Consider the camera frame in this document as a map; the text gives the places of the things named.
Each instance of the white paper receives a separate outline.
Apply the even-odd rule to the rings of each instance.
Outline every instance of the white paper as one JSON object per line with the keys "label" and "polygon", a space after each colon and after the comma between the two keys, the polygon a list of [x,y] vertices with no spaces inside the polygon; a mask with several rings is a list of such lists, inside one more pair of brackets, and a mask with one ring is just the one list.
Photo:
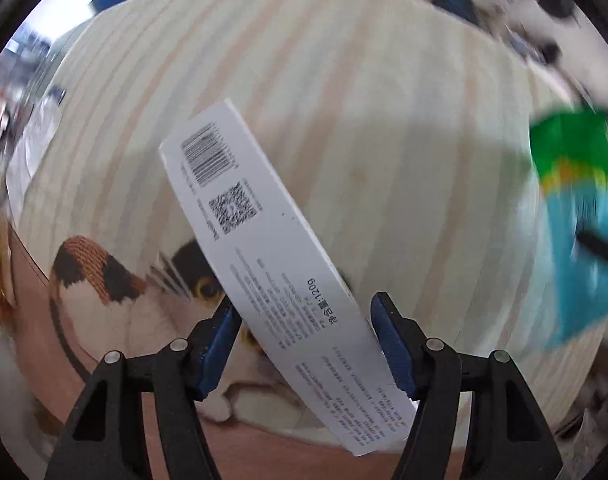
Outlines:
{"label": "white paper", "polygon": [[415,406],[230,102],[177,128],[160,153],[213,271],[300,398],[355,455],[407,438]]}

